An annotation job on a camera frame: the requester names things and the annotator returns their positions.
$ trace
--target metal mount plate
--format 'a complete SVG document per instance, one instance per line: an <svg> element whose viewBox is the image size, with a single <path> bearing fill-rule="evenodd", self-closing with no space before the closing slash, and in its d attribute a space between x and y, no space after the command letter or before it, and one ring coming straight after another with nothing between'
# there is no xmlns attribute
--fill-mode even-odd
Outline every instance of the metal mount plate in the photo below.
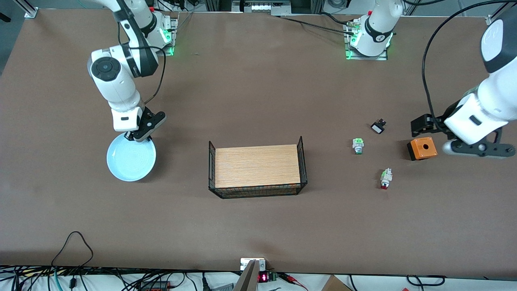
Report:
<svg viewBox="0 0 517 291"><path fill-rule="evenodd" d="M354 29L352 29L346 25L343 25L343 30L346 32L357 33L356 31L354 31ZM389 43L388 43L388 46L386 47L386 49L384 49L384 51L380 55L366 56L366 55L363 55L360 52L358 52L356 48L354 48L350 45L351 39L354 36L351 36L351 35L348 35L345 33L343 34L343 36L345 38L345 54L346 54L347 60L368 60L368 61L387 61L388 60L388 49L387 48L389 47Z"/></svg>
<svg viewBox="0 0 517 291"><path fill-rule="evenodd" d="M251 260L258 260L260 263L260 272L263 272L266 270L266 259L264 258L240 258L240 270L244 271L246 269L246 266L248 265L249 261Z"/></svg>
<svg viewBox="0 0 517 291"><path fill-rule="evenodd" d="M32 18L36 18L36 15L38 14L38 7L34 7L34 15L31 16L29 13L25 13L24 17L23 18L26 18L26 19L32 19Z"/></svg>
<svg viewBox="0 0 517 291"><path fill-rule="evenodd" d="M165 51L165 56L170 56L170 55L174 55L174 48L176 46L176 33L177 33L177 29L178 29L178 19L177 18L170 18L170 25L166 25L165 26L165 29L173 29L172 32L171 32L171 42L169 42L165 47L163 47L163 50Z"/></svg>

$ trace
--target white floor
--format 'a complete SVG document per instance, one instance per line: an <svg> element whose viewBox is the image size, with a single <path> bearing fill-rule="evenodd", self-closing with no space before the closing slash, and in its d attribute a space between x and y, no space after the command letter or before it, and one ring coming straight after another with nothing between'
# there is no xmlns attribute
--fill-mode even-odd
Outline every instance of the white floor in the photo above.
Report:
<svg viewBox="0 0 517 291"><path fill-rule="evenodd" d="M320 291L327 282L329 275L322 274L290 274L300 283L305 285L309 291ZM141 275L124 275L124 279L127 282L132 282ZM201 281L201 273L190 273L189 277L196 283L198 291L203 290L203 283ZM347 275L337 275L344 284L350 289L349 277ZM80 279L77 278L77 287L74 291L85 291ZM88 291L119 291L124 288L122 281L114 275L85 275L83 276L85 285ZM180 283L183 275L181 273L173 274L169 281L172 285ZM63 291L70 290L68 283L71 277L58 277L59 283L63 288ZM224 286L226 284L236 283L239 277L229 272L214 272L206 273L206 279L210 288L214 289L217 287ZM406 277L393 277L393 276L362 276L355 275L353 277L357 291L402 291L407 288L409 291L421 291L419 287L410 285L406 281ZM436 283L440 279L427 279L421 278L423 283ZM39 278L34 286L33 291L49 291L47 285L47 278ZM0 282L0 290L11 290L12 280ZM279 291L304 291L303 288L288 284L280 279L277 281L261 283L258 285L258 291L270 291L280 287ZM175 288L177 291L194 291L192 282L185 279L185 281ZM517 290L517 282L515 281L493 281L493 280L469 280L469 279L446 279L445 283L438 287L425 287L425 291L514 291ZM59 291L54 278L50 278L50 291Z"/></svg>

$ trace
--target electrical connector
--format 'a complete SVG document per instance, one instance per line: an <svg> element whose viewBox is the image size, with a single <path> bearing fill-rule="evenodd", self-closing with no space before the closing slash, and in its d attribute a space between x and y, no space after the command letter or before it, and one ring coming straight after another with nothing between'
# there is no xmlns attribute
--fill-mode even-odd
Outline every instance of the electrical connector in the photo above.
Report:
<svg viewBox="0 0 517 291"><path fill-rule="evenodd" d="M378 133L378 134L381 134L381 133L383 133L383 131L384 131L384 126L385 126L385 125L386 125L386 121L384 121L384 119L379 119L377 122L374 122L374 123L372 124L372 126L370 126L370 128L371 128L374 132L376 132L376 133Z"/></svg>
<svg viewBox="0 0 517 291"><path fill-rule="evenodd" d="M354 138L352 140L352 148L354 148L356 155L362 155L363 147L364 147L364 141L362 140L362 138Z"/></svg>
<svg viewBox="0 0 517 291"><path fill-rule="evenodd" d="M393 179L391 168L387 168L381 175L381 189L386 190L389 186L389 182Z"/></svg>
<svg viewBox="0 0 517 291"><path fill-rule="evenodd" d="M202 281L203 281L203 291L212 291L212 289L210 289L210 286L208 286L208 282L206 281L205 273L203 273Z"/></svg>
<svg viewBox="0 0 517 291"><path fill-rule="evenodd" d="M70 279L70 282L68 283L68 288L70 288L72 290L76 286L77 286L77 279L76 278Z"/></svg>

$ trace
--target wooden board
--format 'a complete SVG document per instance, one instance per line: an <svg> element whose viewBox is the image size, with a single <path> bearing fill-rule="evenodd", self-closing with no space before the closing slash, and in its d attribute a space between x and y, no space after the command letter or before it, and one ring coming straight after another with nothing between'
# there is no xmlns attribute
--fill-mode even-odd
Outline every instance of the wooden board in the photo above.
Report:
<svg viewBox="0 0 517 291"><path fill-rule="evenodd" d="M216 149L216 188L300 183L295 144Z"/></svg>

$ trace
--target cable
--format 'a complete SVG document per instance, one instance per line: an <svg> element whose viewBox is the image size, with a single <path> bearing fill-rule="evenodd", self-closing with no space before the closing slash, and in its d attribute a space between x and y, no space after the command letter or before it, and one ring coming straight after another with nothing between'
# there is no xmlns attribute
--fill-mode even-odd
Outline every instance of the cable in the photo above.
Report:
<svg viewBox="0 0 517 291"><path fill-rule="evenodd" d="M352 278L352 274L349 274L348 276L350 277L350 283L352 284L352 288L354 289L354 291L357 291L357 288L355 287L355 284L354 284L354 279Z"/></svg>
<svg viewBox="0 0 517 291"><path fill-rule="evenodd" d="M187 17L185 17L185 19L184 19L184 20L183 20L183 21L178 25L178 27L176 28L176 31L178 31L178 30L179 30L179 28L180 28L180 27L181 27L181 26L182 26L182 25L183 25L183 24L184 24L188 19L190 19L190 18L192 17L192 14L194 14L194 10L196 10L196 9L197 9L197 7L194 7L194 9L192 9L192 11L190 12L190 14L189 14L189 15L187 15Z"/></svg>
<svg viewBox="0 0 517 291"><path fill-rule="evenodd" d="M90 245L89 245L89 244L86 242L86 240L84 239L83 234L82 234L82 233L80 233L79 231L76 231L76 230L75 230L75 231L72 231L72 232L68 235L68 237L66 238L65 244L63 244L63 247L61 248L61 250L60 250L60 251L57 253L57 255L52 259L52 262L50 262L50 265L51 265L52 267L54 267L54 268L56 267L56 266L54 265L54 261L56 261L57 257L61 254L61 252L62 252L62 251L63 251L63 249L65 248L66 244L68 243L68 240L70 239L70 237L71 237L73 234L78 234L78 235L80 235L80 236L81 236L81 239L83 240L84 245L85 245L85 246L90 250L90 258L89 258L86 262L84 262L84 263L80 264L78 267L79 267L79 268L83 267L84 265L86 265L88 262L90 262L90 261L94 258L94 251L92 250L92 248L90 247Z"/></svg>
<svg viewBox="0 0 517 291"><path fill-rule="evenodd" d="M27 291L31 291L31 290L32 290L32 286L34 285L34 283L35 283L36 281L38 281L38 278L39 278L42 274L43 274L43 272L39 273L39 274L36 276L36 278L35 278L34 280L32 280L32 279L31 279L31 284L29 285L29 288L27 288Z"/></svg>
<svg viewBox="0 0 517 291"><path fill-rule="evenodd" d="M59 280L57 279L57 268L54 269L54 280L56 281L57 289L59 289L59 291L63 291L63 288L61 288L61 284L59 283Z"/></svg>
<svg viewBox="0 0 517 291"><path fill-rule="evenodd" d="M280 19L285 19L285 20L294 21L294 22L298 22L298 23L301 23L301 24L305 24L305 25L309 25L309 26L317 27L317 28L320 28L320 29L323 29L323 30L328 30L328 31L333 31L333 32L339 32L339 33L344 33L344 34L348 34L348 35L354 35L354 33L352 33L352 32L348 32L348 31L341 31L341 30L337 30L337 29L334 29L334 28L324 27L324 26L320 26L320 25L312 24L312 23L305 22L305 21L301 21L301 20L297 20L297 19L284 18L284 17L280 17L280 16L277 16L277 17L278 17L278 18L280 18Z"/></svg>
<svg viewBox="0 0 517 291"><path fill-rule="evenodd" d="M415 279L417 279L418 283L413 283L411 282L411 280L409 279L410 277L413 277ZM429 283L422 283L422 281L420 280L420 278L416 275L407 275L406 276L406 280L409 284L413 285L413 286L416 286L416 287L420 287L422 288L422 291L424 291L423 287L424 286L429 286L429 287L438 287L438 286L442 286L444 283L445 283L445 276L427 276L428 278L440 278L441 281L436 283L436 284L429 284Z"/></svg>
<svg viewBox="0 0 517 291"><path fill-rule="evenodd" d="M120 41L120 23L117 25L117 40L118 40L118 44L119 45L122 45L121 41ZM139 50L139 49L158 49L160 50L162 53L163 53L163 68L162 68L162 75L160 77L160 82L158 83L158 87L156 88L156 91L155 93L148 99L144 102L144 104L147 104L149 101L151 101L154 97L156 97L156 95L158 95L158 92L160 91L160 88L161 88L161 84L163 82L163 76L165 75L165 64L166 64L166 55L165 55L165 51L162 49L162 48L159 48L159 47L153 47L153 46L143 46L143 47L137 47L137 48L129 48L129 49L132 49L132 50Z"/></svg>
<svg viewBox="0 0 517 291"><path fill-rule="evenodd" d="M445 24L447 24L447 22L449 22L451 19L453 19L457 15L459 15L459 14L461 14L461 13L467 11L467 10L470 10L470 9L473 9L473 8L476 8L476 7L479 7L479 6L489 5L489 4L495 4L495 3L515 3L515 2L517 2L517 0L513 0L513 1L508 1L508 0L491 0L491 1L485 1L485 2L479 2L479 3L476 3L476 4L472 4L470 6L467 6L467 7L463 8L463 9L458 10L453 15L449 16L445 21L443 21L438 26L438 28L431 35L431 38L429 39L429 41L427 43L427 46L425 47L425 50L424 50L424 53L423 53L423 57L422 57L422 82L423 82L423 88L425 90L425 95L427 96L427 103L429 105L429 111L431 112L431 118L432 118L436 128L438 130L440 130L441 132L445 133L446 131L438 124L438 121L436 120L436 116L434 115L434 110L433 110L433 104L431 102L431 95L430 95L429 89L427 87L427 81L425 80L425 60L427 58L427 52L429 51L429 47L431 46L431 42L433 41L433 39L436 36L436 34L438 33L438 31Z"/></svg>
<svg viewBox="0 0 517 291"><path fill-rule="evenodd" d="M88 7L84 6L84 4L81 1L79 1L79 0L75 0L75 1L77 1L77 3L79 3L79 5L81 5L83 8L88 9Z"/></svg>
<svg viewBox="0 0 517 291"><path fill-rule="evenodd" d="M305 289L306 291L309 291L309 290L307 289L307 287L305 287L305 286L304 286L303 284L301 284L300 282L295 282L294 284L295 284L295 285L297 285L297 286L302 287L302 288L303 288L303 289Z"/></svg>
<svg viewBox="0 0 517 291"><path fill-rule="evenodd" d="M167 280L166 280L166 281L169 281L169 277L170 277L172 274L173 274L173 273L170 273L170 274L169 274L169 276L167 277ZM185 273L183 273L183 279L181 280L181 282L180 282L178 285L176 285L176 286L171 286L171 288L169 288L169 289L174 289L174 288L178 287L178 286L179 286L179 285L181 285L184 281L185 281Z"/></svg>
<svg viewBox="0 0 517 291"><path fill-rule="evenodd" d="M181 10L189 11L187 8L185 8L185 7L184 7L184 8L182 8L181 6L179 6L179 5L178 5L178 4L176 4L176 3L171 3L171 2L169 2L169 1L167 1L167 0L164 0L164 1L165 1L165 2L167 2L167 3L169 3L169 4L170 4L170 5L172 5L172 6L176 6L176 7L180 8ZM174 10L172 10L172 9L171 9L171 8L169 8L169 7L167 7L167 5L165 5L162 1L158 0L158 3L159 3L159 4L158 4L158 8L160 8L160 4L161 4L163 7L167 8L167 10L168 10L168 11L172 11L172 12L174 12Z"/></svg>
<svg viewBox="0 0 517 291"><path fill-rule="evenodd" d="M212 291L212 289L210 289L210 286L208 285L208 281L206 281L205 272L203 272L203 278L201 279L201 281L203 282L203 291Z"/></svg>
<svg viewBox="0 0 517 291"><path fill-rule="evenodd" d="M332 19L334 22L337 22L337 23L342 24L342 25L346 25L346 23L347 23L347 22L352 22L352 21L354 20L354 19L350 19L350 20L348 20L348 21L339 21L339 20L338 20L338 19L336 19L332 14L330 14L330 13L326 13L326 12L324 12L324 11L320 12L320 14L322 14L322 15L326 15L326 16L330 17L330 19Z"/></svg>
<svg viewBox="0 0 517 291"><path fill-rule="evenodd" d="M115 271L117 272L118 277L122 280L122 283L124 284L124 287L126 287L128 285L128 283L124 280L124 278L122 278L122 275L118 271L118 268L115 268Z"/></svg>
<svg viewBox="0 0 517 291"><path fill-rule="evenodd" d="M404 2L404 3L410 4L410 5L415 5L415 6L431 5L431 4L436 4L436 3L443 2L443 1L445 1L445 0L432 0L429 2L410 2L408 0L402 0L402 2Z"/></svg>
<svg viewBox="0 0 517 291"><path fill-rule="evenodd" d="M195 291L197 291L197 287L196 287L196 285L195 285L195 283L194 283L194 280L192 280L192 279L189 277L189 275L188 275L188 274L185 274L185 276L187 277L187 279L189 279L189 280L190 280L190 282L192 282L192 284L194 284L194 289L195 289Z"/></svg>
<svg viewBox="0 0 517 291"><path fill-rule="evenodd" d="M79 273L79 277L81 278L81 282L83 283L84 290L88 291L88 288L86 288L86 284L84 284L83 275L81 273Z"/></svg>

